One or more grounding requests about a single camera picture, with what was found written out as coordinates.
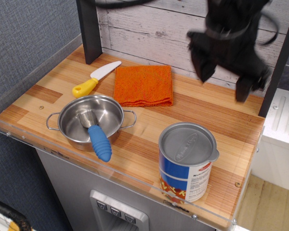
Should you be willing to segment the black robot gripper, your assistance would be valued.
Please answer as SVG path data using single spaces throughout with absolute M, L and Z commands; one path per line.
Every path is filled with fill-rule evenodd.
M 217 66 L 238 75 L 236 101 L 244 103 L 252 90 L 265 89 L 269 82 L 269 67 L 255 51 L 257 21 L 250 21 L 239 31 L 222 27 L 206 32 L 189 31 L 189 49 L 197 76 L 206 82 Z

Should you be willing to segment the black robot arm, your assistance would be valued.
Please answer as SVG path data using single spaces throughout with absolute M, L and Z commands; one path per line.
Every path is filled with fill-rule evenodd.
M 210 0 L 204 33 L 189 31 L 189 49 L 197 76 L 206 82 L 216 66 L 239 76 L 236 100 L 245 102 L 252 91 L 264 89 L 268 66 L 255 51 L 259 20 L 267 0 Z

